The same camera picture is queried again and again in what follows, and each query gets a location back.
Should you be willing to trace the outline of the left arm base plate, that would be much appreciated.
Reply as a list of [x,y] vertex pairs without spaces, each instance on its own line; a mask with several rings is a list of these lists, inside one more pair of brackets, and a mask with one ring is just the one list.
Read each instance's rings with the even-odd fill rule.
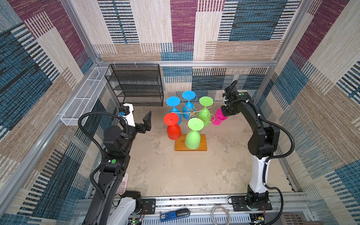
[[142,199],[142,211],[141,215],[154,215],[156,209],[156,199],[155,198],[145,198]]

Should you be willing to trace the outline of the magenta wine glass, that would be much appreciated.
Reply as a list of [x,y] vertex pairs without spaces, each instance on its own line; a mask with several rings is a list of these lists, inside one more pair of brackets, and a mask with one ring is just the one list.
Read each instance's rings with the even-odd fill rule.
[[219,126],[223,121],[225,121],[228,117],[224,116],[221,108],[218,109],[215,113],[215,120],[212,122],[213,125]]

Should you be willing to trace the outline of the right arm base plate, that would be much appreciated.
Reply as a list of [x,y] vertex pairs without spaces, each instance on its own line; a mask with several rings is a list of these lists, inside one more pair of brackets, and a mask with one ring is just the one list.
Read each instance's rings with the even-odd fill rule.
[[233,206],[235,212],[249,212],[249,211],[262,211],[263,207],[266,211],[273,209],[271,202],[268,198],[262,200],[248,200],[246,195],[231,196],[229,203]]

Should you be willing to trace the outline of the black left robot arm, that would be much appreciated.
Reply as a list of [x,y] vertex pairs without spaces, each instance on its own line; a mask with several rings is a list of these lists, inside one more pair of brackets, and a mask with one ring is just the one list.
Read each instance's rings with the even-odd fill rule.
[[[119,120],[121,127],[110,126],[104,132],[105,149],[90,136],[82,125],[82,120],[91,115],[107,115]],[[90,181],[96,189],[84,225],[104,225],[109,216],[115,193],[125,175],[130,162],[130,149],[137,133],[151,130],[152,113],[148,112],[143,118],[143,124],[130,126],[127,120],[119,115],[107,112],[88,112],[80,116],[78,126],[80,130],[93,141],[101,153],[101,163],[91,173]]]

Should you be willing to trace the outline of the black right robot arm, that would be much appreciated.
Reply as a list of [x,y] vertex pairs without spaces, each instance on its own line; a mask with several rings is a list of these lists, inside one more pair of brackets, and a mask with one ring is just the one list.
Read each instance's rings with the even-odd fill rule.
[[[280,195],[279,212],[273,220],[269,222],[263,220],[261,222],[262,225],[273,225],[280,219],[283,212],[284,197],[278,187],[270,187],[267,184],[270,161],[291,155],[295,148],[295,140],[285,128],[265,119],[260,114],[251,96],[247,92],[237,91],[237,83],[238,80],[235,80],[225,88],[223,94],[225,104],[221,107],[221,111],[226,117],[239,113],[243,114],[252,129],[253,134],[247,144],[253,159],[252,177],[244,201],[248,210],[262,210],[265,212],[265,206],[270,204],[269,191],[276,190]],[[275,155],[281,132],[288,136],[291,146],[286,153]]]

